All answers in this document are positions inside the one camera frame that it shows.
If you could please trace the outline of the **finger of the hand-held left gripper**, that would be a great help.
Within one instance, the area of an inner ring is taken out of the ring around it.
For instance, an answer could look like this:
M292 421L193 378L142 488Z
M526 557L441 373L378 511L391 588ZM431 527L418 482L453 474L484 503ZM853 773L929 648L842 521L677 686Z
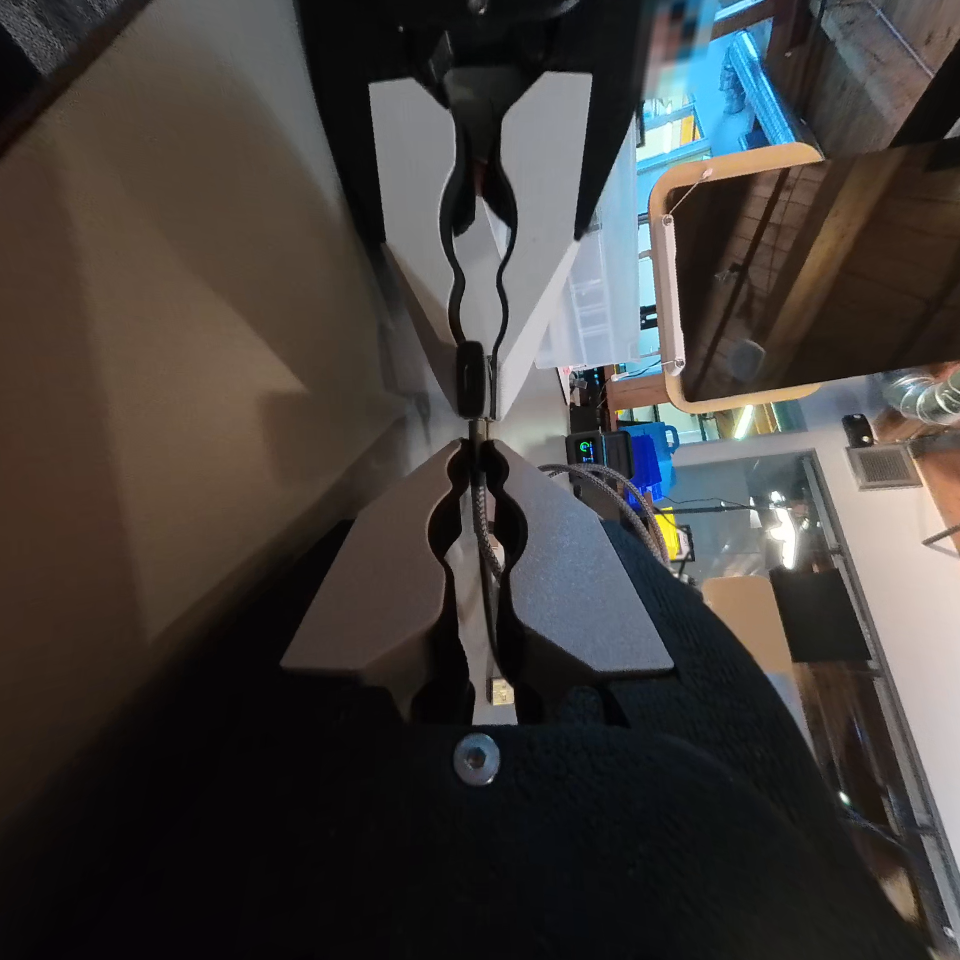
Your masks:
M498 165L511 221L484 202L501 325L490 365L488 418L505 418L534 365L579 249L579 204L593 76L543 73L506 111Z
M414 78L375 81L367 91L381 249L438 386L458 414L455 354L458 344L474 340L463 329L466 277L454 247L466 141L451 111Z

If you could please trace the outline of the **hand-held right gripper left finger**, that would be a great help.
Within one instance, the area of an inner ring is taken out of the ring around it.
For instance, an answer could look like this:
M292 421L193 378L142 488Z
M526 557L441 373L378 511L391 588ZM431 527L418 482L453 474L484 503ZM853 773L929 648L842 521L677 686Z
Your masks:
M359 512L282 655L285 672L387 690L414 722L473 719L447 561L471 466L468 443L450 441Z

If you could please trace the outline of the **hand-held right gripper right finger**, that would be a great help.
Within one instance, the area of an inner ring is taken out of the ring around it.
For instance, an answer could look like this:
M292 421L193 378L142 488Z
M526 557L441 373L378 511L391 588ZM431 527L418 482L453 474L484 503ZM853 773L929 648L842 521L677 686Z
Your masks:
M553 721L568 694L675 668L601 517L499 440L480 465L505 552L495 657L518 724Z

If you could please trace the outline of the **yellow bin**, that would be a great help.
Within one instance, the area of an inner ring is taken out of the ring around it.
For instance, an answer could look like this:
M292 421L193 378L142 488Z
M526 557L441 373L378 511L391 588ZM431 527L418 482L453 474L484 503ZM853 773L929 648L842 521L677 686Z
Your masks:
M693 563L695 547L690 525L682 523L672 508L657 510L655 521L666 547L668 562L681 566Z

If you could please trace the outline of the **black power station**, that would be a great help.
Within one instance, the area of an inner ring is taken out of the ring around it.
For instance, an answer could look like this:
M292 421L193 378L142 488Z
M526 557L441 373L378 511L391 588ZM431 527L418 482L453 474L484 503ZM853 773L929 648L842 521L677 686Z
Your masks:
M627 481L633 480L635 468L629 434L623 431L609 434L595 428L567 434L563 439L569 464L599 464L613 470Z

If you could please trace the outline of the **clear plastic bin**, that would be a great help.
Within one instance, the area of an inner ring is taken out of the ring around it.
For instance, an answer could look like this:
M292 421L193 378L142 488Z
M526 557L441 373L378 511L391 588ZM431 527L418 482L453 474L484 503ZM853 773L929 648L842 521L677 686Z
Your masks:
M642 261L637 156L631 120L606 184L582 234L535 356L537 368L589 369L654 364L657 349L642 350Z

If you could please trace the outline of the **beige cardboard sheet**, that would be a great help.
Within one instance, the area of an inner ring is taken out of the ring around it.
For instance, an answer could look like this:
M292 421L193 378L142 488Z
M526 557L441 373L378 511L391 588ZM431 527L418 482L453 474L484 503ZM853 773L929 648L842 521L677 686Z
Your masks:
M790 674L793 660L773 587L759 575L703 581L705 604L766 674Z

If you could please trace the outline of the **blue storage bins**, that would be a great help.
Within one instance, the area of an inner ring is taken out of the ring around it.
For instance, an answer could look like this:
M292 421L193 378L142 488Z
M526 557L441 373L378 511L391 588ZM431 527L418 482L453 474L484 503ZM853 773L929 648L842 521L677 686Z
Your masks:
M680 447L678 431L659 421L627 425L622 431L630 437L630 482L650 494L654 503L665 501L676 483L673 456Z

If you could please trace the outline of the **black square board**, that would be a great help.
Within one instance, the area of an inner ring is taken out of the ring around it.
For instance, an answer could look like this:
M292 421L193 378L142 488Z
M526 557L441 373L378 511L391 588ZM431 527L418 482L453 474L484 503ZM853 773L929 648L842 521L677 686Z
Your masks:
M866 663L866 638L843 580L834 569L769 572L779 618L794 664Z

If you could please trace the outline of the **glossy black panel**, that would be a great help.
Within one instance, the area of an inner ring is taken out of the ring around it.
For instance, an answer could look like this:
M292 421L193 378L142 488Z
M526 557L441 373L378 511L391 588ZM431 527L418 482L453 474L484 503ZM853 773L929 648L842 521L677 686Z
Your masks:
M675 189L683 394L958 362L958 138Z

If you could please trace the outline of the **blue air duct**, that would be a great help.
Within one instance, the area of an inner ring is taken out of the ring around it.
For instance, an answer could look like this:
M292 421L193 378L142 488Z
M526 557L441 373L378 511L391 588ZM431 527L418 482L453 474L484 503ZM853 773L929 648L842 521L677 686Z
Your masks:
M760 48L750 31L738 30L728 39L719 78L724 113L751 116L749 128L737 138L739 151L805 143L822 155L809 125L786 102L766 73Z

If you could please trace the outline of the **wall vent grille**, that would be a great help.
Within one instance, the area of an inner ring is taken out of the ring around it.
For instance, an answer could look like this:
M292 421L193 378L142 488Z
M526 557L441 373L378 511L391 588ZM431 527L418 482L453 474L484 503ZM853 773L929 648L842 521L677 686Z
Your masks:
M903 443L848 447L846 457L859 492L915 489L924 486L911 452Z

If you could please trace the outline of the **silver air duct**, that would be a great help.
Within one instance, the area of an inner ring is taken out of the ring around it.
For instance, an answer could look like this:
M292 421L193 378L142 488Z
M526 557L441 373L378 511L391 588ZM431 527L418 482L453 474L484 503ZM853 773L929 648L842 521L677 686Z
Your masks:
M893 435L959 426L959 365L914 366L870 377L884 410L878 422Z

